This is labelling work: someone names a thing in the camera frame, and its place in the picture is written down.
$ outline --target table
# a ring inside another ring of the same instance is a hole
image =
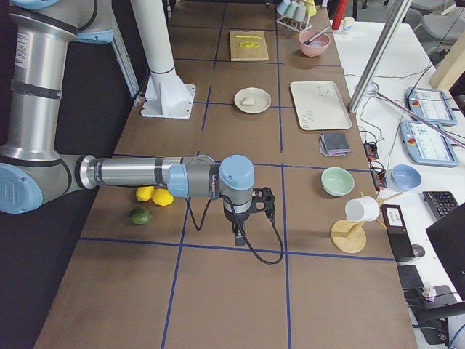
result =
[[[37,348],[415,346],[384,229],[367,223],[367,246],[356,255],[340,252],[329,238],[347,200],[375,194],[355,115],[344,131],[352,149],[345,158],[321,156],[320,132],[298,128],[292,81],[335,81],[349,101],[338,49],[333,40],[323,55],[305,57],[296,33],[275,19],[274,9],[259,4],[177,4],[169,34],[177,73],[197,85],[192,116],[144,119],[135,108],[115,156],[248,156],[255,186],[269,186],[276,196],[282,263],[263,265],[234,246],[219,202],[201,232],[182,199],[151,205],[155,219],[134,227],[127,219],[140,206],[134,189],[100,188]],[[312,24],[328,24],[325,9]],[[230,62],[227,38],[238,29],[264,31],[268,62]],[[268,91],[271,107],[256,115],[240,112],[232,101],[244,87]],[[321,188],[321,173],[331,166],[355,178],[344,198]],[[205,204],[192,200],[196,216]],[[278,256],[263,216],[250,217],[246,231],[264,257]]]
[[[351,31],[339,31],[335,34],[337,47],[341,53],[341,63],[344,67],[344,74],[351,94],[355,90],[355,86],[363,72],[363,67],[368,61],[371,50],[374,48],[383,27],[383,23],[356,22]],[[420,77],[418,72],[422,72],[429,65],[429,58],[415,37],[411,27],[407,24],[402,24],[394,40],[386,50],[386,54],[373,81],[379,84],[381,87],[380,92],[387,97],[393,100],[402,100],[405,98],[406,89],[412,87],[418,81]],[[434,67],[431,67],[420,80],[418,87],[432,88],[428,80],[433,73]],[[457,108],[454,101],[452,100],[451,102],[453,108]],[[389,197],[398,191],[389,180],[389,171],[393,166],[396,164],[409,164],[420,171],[422,176],[421,186],[391,200],[389,204],[401,206],[411,243],[420,244],[425,248],[426,255],[414,262],[424,284],[430,284],[431,286],[447,285],[454,292],[455,288],[437,259],[437,255],[429,243],[425,231],[435,219],[423,202],[421,192],[423,190],[449,190],[454,194],[458,203],[465,202],[465,151],[459,147],[454,148],[460,161],[460,164],[454,168],[413,164],[402,146],[397,133],[397,125],[401,114],[398,109],[384,101],[377,100],[376,98],[371,98],[370,100],[366,98],[357,111],[357,120],[361,127],[373,132],[379,139],[381,137],[385,139],[378,143],[378,152],[380,162],[388,169],[389,189],[382,190],[380,192],[381,197]],[[447,129],[460,135],[465,135],[464,116],[461,112],[456,112],[456,118],[458,124]],[[420,348],[431,347],[426,343],[419,330],[416,330],[416,339]]]

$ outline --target green bowl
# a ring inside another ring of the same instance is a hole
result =
[[[329,167],[321,175],[323,189],[332,196],[344,196],[355,186],[354,177],[341,167]]]

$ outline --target white desk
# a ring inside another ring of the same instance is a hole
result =
[[[334,34],[351,95],[360,80],[360,76],[383,27],[384,23],[355,22],[352,30],[347,32],[339,31]],[[405,99],[406,89],[412,87],[418,81],[421,76],[420,73],[430,64],[428,56],[415,37],[411,27],[402,24],[395,35],[395,39],[387,48],[373,81],[380,86],[380,93],[392,100],[402,100],[400,104],[404,105],[403,99]],[[431,67],[417,87],[431,88],[429,78],[434,71],[434,67]],[[402,79],[393,78],[393,76],[409,77]],[[401,116],[402,111],[388,102],[376,98],[369,100],[365,98],[357,111],[357,122],[360,127],[374,133],[378,140],[384,138],[378,143],[379,161],[388,169],[388,186],[390,188],[382,190],[380,197],[386,198],[398,192],[389,181],[390,169],[393,166],[409,164],[420,171],[422,184],[415,190],[392,199],[389,204],[401,206],[411,243],[420,244],[425,248],[426,255],[414,262],[422,281],[431,286],[448,285],[454,292],[455,288],[441,266],[425,231],[435,219],[428,206],[423,202],[421,192],[423,190],[449,190],[456,197],[458,203],[465,202],[465,149],[454,147],[460,161],[460,164],[454,168],[414,164],[408,157],[397,133],[397,125]],[[458,124],[448,129],[454,133],[465,135],[465,118],[460,112],[457,112],[456,117]],[[365,138],[365,134],[362,133],[361,136],[363,139]],[[366,137],[368,141],[373,140],[370,135]],[[445,348],[444,345],[435,345],[434,347],[428,345],[420,330],[416,329],[415,335],[420,349]]]

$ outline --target white pole base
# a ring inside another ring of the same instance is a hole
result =
[[[195,85],[184,84],[178,76],[176,76],[174,88],[172,85],[168,88],[163,82],[159,82],[158,91],[160,92],[158,94],[152,77],[150,77],[141,115],[148,118],[190,118],[194,103]]]

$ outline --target computer mouse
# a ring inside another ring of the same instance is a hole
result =
[[[425,255],[424,248],[421,245],[413,244],[412,245],[413,255],[415,257],[423,257]]]

